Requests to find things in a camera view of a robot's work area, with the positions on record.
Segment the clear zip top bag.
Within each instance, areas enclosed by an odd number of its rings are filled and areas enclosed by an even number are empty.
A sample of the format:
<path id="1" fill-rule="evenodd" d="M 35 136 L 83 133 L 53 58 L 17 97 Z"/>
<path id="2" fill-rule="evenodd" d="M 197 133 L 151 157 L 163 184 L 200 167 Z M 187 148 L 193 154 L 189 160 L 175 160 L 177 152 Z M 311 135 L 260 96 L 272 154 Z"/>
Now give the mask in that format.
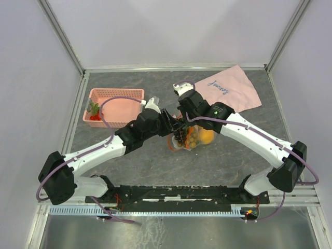
<path id="1" fill-rule="evenodd" d="M 216 133 L 206 130 L 201 126 L 183 126 L 179 130 L 168 135 L 167 144 L 171 151 L 192 150 L 198 146 L 208 145 L 214 142 Z"/>

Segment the yellow peach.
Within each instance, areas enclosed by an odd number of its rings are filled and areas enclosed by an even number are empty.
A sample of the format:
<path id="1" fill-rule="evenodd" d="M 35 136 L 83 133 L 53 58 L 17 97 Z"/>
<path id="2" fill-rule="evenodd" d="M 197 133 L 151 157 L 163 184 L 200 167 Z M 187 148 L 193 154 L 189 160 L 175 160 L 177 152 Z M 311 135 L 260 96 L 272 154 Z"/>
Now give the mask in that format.
<path id="1" fill-rule="evenodd" d="M 215 132 L 213 130 L 200 129 L 199 140 L 202 144 L 210 144 L 214 141 Z"/>

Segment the black grape bunch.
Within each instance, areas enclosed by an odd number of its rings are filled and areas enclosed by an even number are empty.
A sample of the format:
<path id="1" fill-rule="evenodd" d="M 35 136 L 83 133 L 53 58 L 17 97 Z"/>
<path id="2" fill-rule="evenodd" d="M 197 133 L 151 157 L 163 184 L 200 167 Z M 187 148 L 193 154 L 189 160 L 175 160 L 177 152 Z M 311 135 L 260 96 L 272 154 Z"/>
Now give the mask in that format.
<path id="1" fill-rule="evenodd" d="M 174 139 L 178 144 L 183 145 L 185 143 L 187 137 L 187 130 L 188 128 L 186 126 L 183 126 L 173 133 Z"/>

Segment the red cherry tomatoes sprig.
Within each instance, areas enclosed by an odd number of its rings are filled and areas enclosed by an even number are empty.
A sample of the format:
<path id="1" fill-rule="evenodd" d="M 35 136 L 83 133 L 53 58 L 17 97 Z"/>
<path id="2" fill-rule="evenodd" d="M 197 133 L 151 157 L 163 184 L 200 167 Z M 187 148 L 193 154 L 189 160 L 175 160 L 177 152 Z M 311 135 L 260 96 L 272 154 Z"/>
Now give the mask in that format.
<path id="1" fill-rule="evenodd" d="M 103 116 L 103 113 L 100 115 L 100 106 L 98 103 L 91 102 L 89 105 L 88 113 L 90 114 L 90 120 L 91 121 L 101 121 L 101 115 Z"/>

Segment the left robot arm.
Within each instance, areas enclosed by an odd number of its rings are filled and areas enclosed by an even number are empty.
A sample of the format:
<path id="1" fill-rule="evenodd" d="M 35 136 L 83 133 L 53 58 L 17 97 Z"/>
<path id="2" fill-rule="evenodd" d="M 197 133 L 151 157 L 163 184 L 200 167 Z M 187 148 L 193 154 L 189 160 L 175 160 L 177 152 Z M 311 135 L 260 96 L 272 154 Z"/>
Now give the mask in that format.
<path id="1" fill-rule="evenodd" d="M 153 136 L 167 136 L 184 125 L 184 121 L 172 117 L 165 109 L 158 112 L 148 108 L 97 144 L 67 155 L 52 152 L 38 176 L 37 200 L 50 200 L 53 205 L 62 204 L 72 196 L 93 196 L 103 202 L 112 201 L 115 190 L 108 186 L 108 180 L 101 176 L 84 177 L 83 174 L 107 160 L 137 150 Z"/>

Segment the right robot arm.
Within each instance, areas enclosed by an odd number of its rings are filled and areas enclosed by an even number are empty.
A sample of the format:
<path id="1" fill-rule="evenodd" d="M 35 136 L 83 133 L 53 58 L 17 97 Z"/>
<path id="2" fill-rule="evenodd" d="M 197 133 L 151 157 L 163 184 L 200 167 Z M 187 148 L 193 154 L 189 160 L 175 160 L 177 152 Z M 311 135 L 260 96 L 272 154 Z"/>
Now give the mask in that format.
<path id="1" fill-rule="evenodd" d="M 250 175 L 239 188 L 238 197 L 250 203 L 257 195 L 276 188 L 292 192 L 302 174 L 307 158 L 307 146 L 297 141 L 281 140 L 256 127 L 234 109 L 216 102 L 210 105 L 194 89 L 179 90 L 178 109 L 187 125 L 199 125 L 207 130 L 230 137 L 262 156 L 270 167 Z"/>

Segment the brown longan bunch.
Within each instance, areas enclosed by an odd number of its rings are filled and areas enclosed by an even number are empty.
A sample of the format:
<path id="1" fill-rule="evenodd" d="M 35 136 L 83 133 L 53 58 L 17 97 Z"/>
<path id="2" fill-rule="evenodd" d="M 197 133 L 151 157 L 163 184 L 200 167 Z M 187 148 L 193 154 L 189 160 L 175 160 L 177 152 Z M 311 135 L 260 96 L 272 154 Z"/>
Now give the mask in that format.
<path id="1" fill-rule="evenodd" d="M 187 137 L 185 141 L 185 148 L 187 150 L 192 150 L 196 148 L 200 143 L 199 140 L 199 129 L 197 126 L 190 127 L 187 130 Z"/>

